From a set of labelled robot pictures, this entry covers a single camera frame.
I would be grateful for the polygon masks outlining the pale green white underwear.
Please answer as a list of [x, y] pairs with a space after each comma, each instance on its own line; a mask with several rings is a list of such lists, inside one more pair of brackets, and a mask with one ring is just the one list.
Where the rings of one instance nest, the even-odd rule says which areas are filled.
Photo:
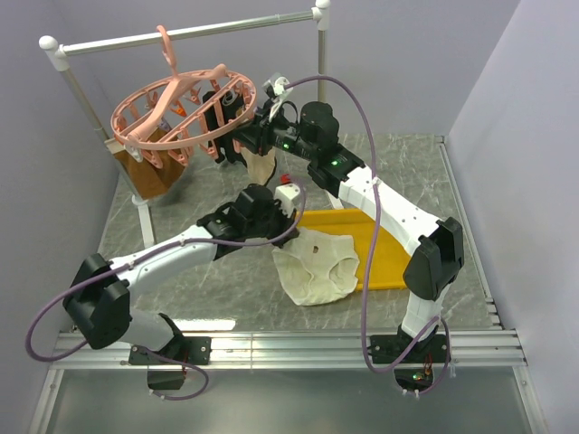
[[280, 284], [299, 307], [330, 304], [356, 289], [360, 260], [350, 235], [331, 235], [307, 228], [272, 251]]

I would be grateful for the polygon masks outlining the pink round clip hanger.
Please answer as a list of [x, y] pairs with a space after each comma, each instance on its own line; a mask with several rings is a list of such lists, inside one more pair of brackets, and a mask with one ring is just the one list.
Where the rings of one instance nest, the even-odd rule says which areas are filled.
[[178, 71], [166, 28], [159, 25], [157, 30], [171, 74], [119, 103], [110, 118], [113, 136], [135, 160], [146, 159], [157, 168], [162, 167], [159, 151], [167, 151], [183, 166], [197, 148], [217, 160], [217, 140], [253, 116], [255, 85], [222, 63], [211, 69]]

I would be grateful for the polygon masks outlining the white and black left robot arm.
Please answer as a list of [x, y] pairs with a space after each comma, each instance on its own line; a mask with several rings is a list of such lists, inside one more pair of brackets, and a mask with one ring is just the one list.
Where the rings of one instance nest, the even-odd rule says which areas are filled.
[[135, 309], [132, 298], [245, 246], [283, 246], [299, 234], [295, 221], [302, 203], [296, 184], [273, 191], [251, 184], [235, 200], [166, 241], [115, 259], [88, 257], [63, 307], [93, 350], [123, 342], [141, 354], [152, 353], [161, 363], [185, 362], [192, 345], [175, 322], [163, 313]]

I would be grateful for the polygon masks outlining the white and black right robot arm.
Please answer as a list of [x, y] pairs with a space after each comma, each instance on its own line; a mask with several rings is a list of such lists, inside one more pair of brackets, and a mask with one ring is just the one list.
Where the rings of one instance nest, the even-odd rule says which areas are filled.
[[463, 228], [430, 214], [385, 184], [375, 170], [338, 139], [339, 123], [323, 102], [302, 107], [295, 121], [264, 108], [233, 130], [255, 155], [272, 148], [308, 161], [308, 175], [321, 189], [365, 213], [403, 247], [410, 261], [403, 282], [410, 291], [398, 330], [400, 354], [421, 360], [441, 323], [442, 301], [464, 265]]

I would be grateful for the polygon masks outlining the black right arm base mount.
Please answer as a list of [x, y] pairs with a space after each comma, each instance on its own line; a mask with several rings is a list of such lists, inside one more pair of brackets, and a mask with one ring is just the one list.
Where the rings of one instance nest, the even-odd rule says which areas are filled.
[[433, 333], [415, 343], [402, 331], [397, 335], [371, 335], [366, 348], [367, 367], [373, 373], [392, 373], [403, 395], [420, 399], [443, 376], [454, 375], [450, 338]]

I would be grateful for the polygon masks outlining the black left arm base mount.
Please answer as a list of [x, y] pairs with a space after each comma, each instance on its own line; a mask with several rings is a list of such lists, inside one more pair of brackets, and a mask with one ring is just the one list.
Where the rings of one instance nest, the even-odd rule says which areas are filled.
[[185, 385], [189, 370], [206, 377], [202, 366], [209, 364], [211, 351], [211, 337], [186, 336], [157, 352], [134, 345], [129, 352], [128, 364], [147, 368], [147, 386], [153, 392], [179, 391]]

